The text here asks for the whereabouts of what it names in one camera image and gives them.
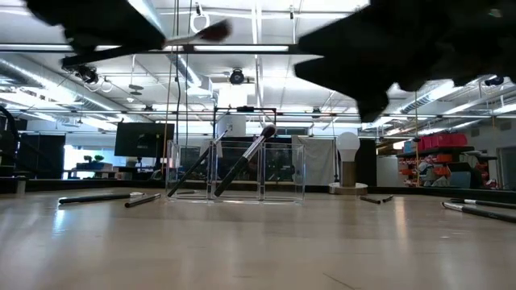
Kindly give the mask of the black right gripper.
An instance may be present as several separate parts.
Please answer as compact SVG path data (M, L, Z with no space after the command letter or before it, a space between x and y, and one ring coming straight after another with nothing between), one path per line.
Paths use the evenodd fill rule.
M386 91L403 63L396 22L401 1L372 1L349 16L301 36L298 49L321 56L294 65L297 77L356 101L362 121L389 104ZM416 91L428 81L464 86L485 75L515 80L515 0L446 1L447 28L420 48L398 77Z

